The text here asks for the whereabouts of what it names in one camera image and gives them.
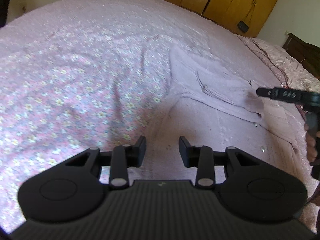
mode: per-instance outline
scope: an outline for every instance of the human hand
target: human hand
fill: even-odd
[[[305,131],[309,130],[309,127],[307,124],[304,125],[304,130]],[[320,131],[316,133],[316,136],[320,138]],[[308,132],[306,133],[306,143],[307,143],[307,159],[309,162],[314,162],[318,155],[318,152],[315,149],[316,139],[313,138]]]

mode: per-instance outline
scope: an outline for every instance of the metal screw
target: metal screw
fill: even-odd
[[[115,178],[110,183],[115,187],[122,187],[127,183],[127,181],[123,178]]]
[[[213,184],[213,180],[209,178],[202,178],[198,180],[198,184],[202,187],[209,187]]]

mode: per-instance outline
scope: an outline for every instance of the pink floral bedspread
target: pink floral bedspread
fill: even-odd
[[[144,135],[171,85],[173,46],[219,60],[261,86],[279,85],[235,35],[162,0],[64,0],[0,30],[2,228],[10,232],[24,221],[17,191],[29,177],[89,147],[111,150]],[[295,127],[303,130],[300,122]],[[287,168],[300,173],[290,154]]]

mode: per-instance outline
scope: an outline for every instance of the circular pad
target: circular pad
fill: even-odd
[[[252,221],[292,219],[307,201],[307,190],[297,178],[270,165],[236,170],[220,188],[222,204]]]
[[[41,195],[49,200],[65,200],[77,191],[77,185],[67,179],[53,179],[40,187]]]
[[[28,179],[18,191],[24,216],[49,223],[84,217],[103,199],[103,186],[97,178],[82,167],[64,165]]]

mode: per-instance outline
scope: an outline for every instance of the bed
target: bed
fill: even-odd
[[[287,53],[302,64],[303,68],[310,72],[317,79],[320,78],[319,62],[320,48],[304,42],[292,33],[283,45]]]
[[[59,1],[2,28],[0,43],[0,225],[7,232],[24,222],[16,195],[27,178],[89,147],[107,151],[140,135],[148,148],[143,166],[130,169],[131,182],[192,179],[196,170],[186,169],[178,153],[184,135],[193,145],[253,154],[299,178],[309,195],[317,185],[294,105],[273,107],[284,113],[295,143],[283,129],[276,135],[189,96],[164,114],[174,48],[259,86],[306,85],[295,82],[299,62],[282,48],[236,36],[162,0]],[[275,51],[291,62],[288,70],[284,60],[277,65]],[[108,168],[100,180],[108,181]],[[316,212],[310,204],[300,218],[313,230]]]

